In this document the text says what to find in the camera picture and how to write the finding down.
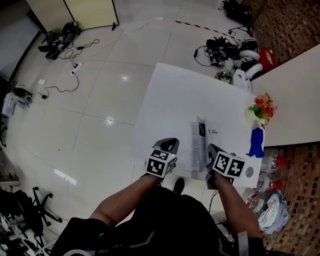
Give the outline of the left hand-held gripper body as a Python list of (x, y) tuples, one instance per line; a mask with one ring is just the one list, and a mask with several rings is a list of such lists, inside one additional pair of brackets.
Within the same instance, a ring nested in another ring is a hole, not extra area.
[(158, 140), (145, 159), (146, 173), (163, 179), (172, 172), (178, 160), (179, 144), (180, 141), (173, 137)]

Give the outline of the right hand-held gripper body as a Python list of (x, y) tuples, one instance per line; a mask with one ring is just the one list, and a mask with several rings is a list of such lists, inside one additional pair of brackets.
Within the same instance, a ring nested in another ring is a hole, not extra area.
[(227, 178), (239, 179), (243, 173), (246, 161), (234, 154), (229, 154), (215, 144), (207, 147), (207, 169)]

